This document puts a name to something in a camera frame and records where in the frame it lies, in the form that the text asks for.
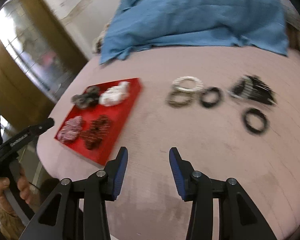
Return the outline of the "person's left hand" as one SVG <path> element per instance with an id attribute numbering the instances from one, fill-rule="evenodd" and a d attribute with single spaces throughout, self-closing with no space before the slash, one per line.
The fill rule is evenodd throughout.
<path id="1" fill-rule="evenodd" d="M 17 217 L 18 215 L 16 214 L 4 194 L 4 191 L 7 190 L 9 186 L 10 180 L 8 178 L 0 178 L 0 207 L 9 215 Z M 17 188 L 20 191 L 21 199 L 23 199 L 27 204 L 30 204 L 32 198 L 30 183 L 26 178 L 24 169 L 22 167 L 20 168 L 20 177 L 17 182 Z"/>

